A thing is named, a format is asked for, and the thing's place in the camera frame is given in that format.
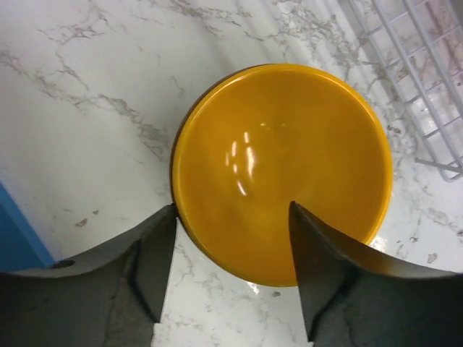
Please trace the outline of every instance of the bowl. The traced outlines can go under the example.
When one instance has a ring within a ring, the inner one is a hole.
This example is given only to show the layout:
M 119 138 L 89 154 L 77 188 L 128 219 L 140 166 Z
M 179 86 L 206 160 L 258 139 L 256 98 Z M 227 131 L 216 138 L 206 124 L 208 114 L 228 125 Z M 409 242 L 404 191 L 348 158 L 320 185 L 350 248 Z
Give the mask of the bowl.
M 367 244 L 388 207 L 391 154 L 350 86 L 310 67 L 261 65 L 220 81 L 190 109 L 171 187 L 185 230 L 217 265 L 253 283 L 295 286 L 289 203 Z

